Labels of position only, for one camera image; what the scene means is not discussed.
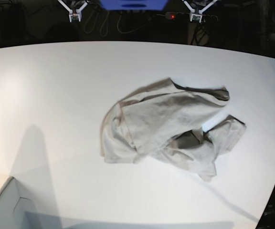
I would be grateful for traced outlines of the black power strip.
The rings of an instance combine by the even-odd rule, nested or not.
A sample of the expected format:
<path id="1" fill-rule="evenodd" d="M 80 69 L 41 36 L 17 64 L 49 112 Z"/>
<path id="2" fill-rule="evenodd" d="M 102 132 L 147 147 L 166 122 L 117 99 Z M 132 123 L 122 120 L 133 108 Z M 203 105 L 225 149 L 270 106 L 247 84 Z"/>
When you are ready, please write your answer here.
<path id="1" fill-rule="evenodd" d="M 206 17 L 215 17 L 217 18 L 215 15 L 206 15 L 206 14 L 199 14 L 199 13 L 183 13 L 183 12 L 166 12 L 163 16 L 165 17 L 165 19 L 167 20 L 173 20 L 176 18 L 177 15 L 187 15 L 189 17 L 190 21 L 194 21 L 194 22 L 198 22 L 198 23 L 202 23 L 202 22 L 206 22 Z"/>

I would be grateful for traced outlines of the blue plastic bin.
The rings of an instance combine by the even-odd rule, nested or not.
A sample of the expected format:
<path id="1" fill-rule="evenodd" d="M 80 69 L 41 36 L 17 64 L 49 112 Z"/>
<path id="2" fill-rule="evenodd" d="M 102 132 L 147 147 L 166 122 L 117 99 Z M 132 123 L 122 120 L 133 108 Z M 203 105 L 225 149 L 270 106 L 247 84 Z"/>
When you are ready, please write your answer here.
<path id="1" fill-rule="evenodd" d="M 168 0 L 101 0 L 106 10 L 162 10 Z"/>

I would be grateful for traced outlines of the white cardboard box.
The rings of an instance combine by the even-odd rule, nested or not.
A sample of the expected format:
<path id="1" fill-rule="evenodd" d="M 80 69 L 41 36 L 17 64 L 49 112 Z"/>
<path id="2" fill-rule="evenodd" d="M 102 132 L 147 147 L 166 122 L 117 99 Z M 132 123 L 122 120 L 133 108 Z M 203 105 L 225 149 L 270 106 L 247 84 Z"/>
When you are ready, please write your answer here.
<path id="1" fill-rule="evenodd" d="M 0 188 L 0 229 L 61 229 L 52 200 L 42 200 L 14 177 Z"/>

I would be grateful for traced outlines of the beige grey t-shirt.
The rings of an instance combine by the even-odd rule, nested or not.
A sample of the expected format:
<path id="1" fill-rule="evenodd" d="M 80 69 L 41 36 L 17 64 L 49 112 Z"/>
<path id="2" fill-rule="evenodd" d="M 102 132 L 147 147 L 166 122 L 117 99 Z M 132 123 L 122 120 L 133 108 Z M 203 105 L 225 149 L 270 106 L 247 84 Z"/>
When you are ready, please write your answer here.
<path id="1" fill-rule="evenodd" d="M 110 164 L 137 164 L 151 157 L 209 182 L 217 174 L 216 159 L 229 153 L 246 131 L 233 116 L 203 130 L 229 100 L 224 87 L 182 87 L 170 78 L 139 88 L 105 115 L 102 156 Z"/>

